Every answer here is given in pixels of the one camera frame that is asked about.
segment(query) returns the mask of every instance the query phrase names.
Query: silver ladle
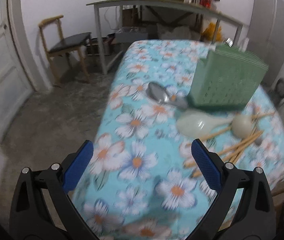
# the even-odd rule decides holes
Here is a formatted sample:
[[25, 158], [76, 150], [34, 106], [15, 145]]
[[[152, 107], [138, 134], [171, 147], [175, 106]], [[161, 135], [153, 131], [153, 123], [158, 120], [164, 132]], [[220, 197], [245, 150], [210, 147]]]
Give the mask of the silver ladle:
[[176, 100], [171, 100], [165, 87], [157, 82], [150, 82], [146, 94], [149, 98], [155, 100], [159, 104], [167, 104], [176, 106], [181, 110], [185, 110], [188, 107], [188, 102], [185, 98], [176, 98]]

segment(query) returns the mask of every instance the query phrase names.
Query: gray cabinet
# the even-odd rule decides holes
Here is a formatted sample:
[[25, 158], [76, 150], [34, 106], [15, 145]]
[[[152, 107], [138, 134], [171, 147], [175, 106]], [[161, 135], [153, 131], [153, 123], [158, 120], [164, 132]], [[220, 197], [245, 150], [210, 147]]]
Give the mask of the gray cabinet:
[[271, 86], [284, 62], [284, 1], [254, 0], [248, 50], [269, 65], [262, 83]]

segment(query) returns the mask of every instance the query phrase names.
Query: wooden chair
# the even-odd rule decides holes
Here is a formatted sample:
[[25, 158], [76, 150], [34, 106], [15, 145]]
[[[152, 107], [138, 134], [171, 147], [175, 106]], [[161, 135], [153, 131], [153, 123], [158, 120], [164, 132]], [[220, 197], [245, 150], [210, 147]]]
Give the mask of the wooden chair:
[[[90, 32], [79, 33], [79, 34], [64, 38], [63, 32], [62, 32], [61, 20], [60, 20], [63, 17], [64, 17], [63, 15], [58, 15], [58, 16], [55, 16], [55, 17], [47, 18], [47, 19], [44, 19], [43, 21], [41, 21], [38, 24], [38, 27], [40, 29], [40, 35], [41, 35], [42, 42], [43, 42], [43, 47], [44, 47], [44, 50], [45, 50], [45, 53], [46, 53], [47, 60], [50, 63], [50, 68], [51, 68], [51, 71], [52, 71], [53, 76], [55, 78], [56, 85], [60, 86], [61, 82], [60, 82], [60, 78], [59, 78], [59, 75], [58, 75], [58, 72], [57, 72], [57, 68], [56, 68], [55, 64], [53, 63], [53, 60], [51, 59], [51, 57], [66, 54], [68, 65], [71, 68], [71, 64], [69, 62], [69, 52], [71, 52], [71, 51], [77, 51], [78, 52], [78, 55], [80, 57], [80, 64], [81, 64], [81, 67], [82, 67], [82, 71], [86, 76], [87, 82], [89, 82], [89, 74], [88, 74], [87, 69], [85, 67], [84, 57], [83, 57], [83, 54], [82, 54], [82, 51], [81, 51], [81, 46], [86, 45], [86, 41], [89, 39], [91, 50], [93, 50], [91, 33]], [[57, 44], [55, 44], [49, 50], [47, 48], [47, 45], [46, 45], [43, 29], [47, 25], [54, 23], [54, 22], [57, 22], [57, 29], [58, 29], [60, 41]]]

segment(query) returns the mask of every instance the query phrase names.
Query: silver bolt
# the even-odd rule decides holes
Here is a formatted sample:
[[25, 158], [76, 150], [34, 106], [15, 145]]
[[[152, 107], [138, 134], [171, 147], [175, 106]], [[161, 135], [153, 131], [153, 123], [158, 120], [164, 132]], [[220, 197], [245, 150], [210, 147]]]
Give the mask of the silver bolt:
[[28, 168], [28, 167], [23, 168], [23, 170], [22, 170], [22, 173], [23, 173], [23, 174], [26, 174], [26, 173], [28, 173], [28, 172], [29, 172], [29, 168]]
[[257, 171], [257, 173], [260, 173], [260, 174], [263, 173], [263, 169], [260, 167], [257, 167], [255, 170]]
[[225, 167], [229, 170], [232, 170], [234, 168], [234, 165], [232, 163], [226, 163]]
[[51, 169], [56, 171], [59, 167], [60, 167], [60, 165], [58, 163], [54, 163], [54, 164], [52, 164]]

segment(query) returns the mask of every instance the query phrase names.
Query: floral tablecloth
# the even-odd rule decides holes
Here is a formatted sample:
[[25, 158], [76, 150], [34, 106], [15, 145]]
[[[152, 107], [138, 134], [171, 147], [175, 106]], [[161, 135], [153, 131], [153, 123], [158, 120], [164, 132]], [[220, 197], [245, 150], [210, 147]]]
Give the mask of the floral tablecloth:
[[[73, 203], [101, 239], [185, 239], [216, 193], [196, 167], [191, 138], [176, 129], [174, 107], [146, 97], [148, 82], [163, 84], [171, 99], [188, 94], [197, 60], [209, 45], [195, 41], [138, 41], [126, 52], [112, 84], [94, 143], [93, 158], [80, 179]], [[259, 87], [243, 111], [274, 111]], [[215, 113], [231, 116], [234, 113]], [[236, 166], [264, 169], [271, 189], [284, 179], [284, 128], [278, 114], [260, 119], [262, 144], [248, 147]], [[237, 143], [231, 132], [205, 142], [212, 152]], [[231, 219], [242, 191], [226, 217]]]

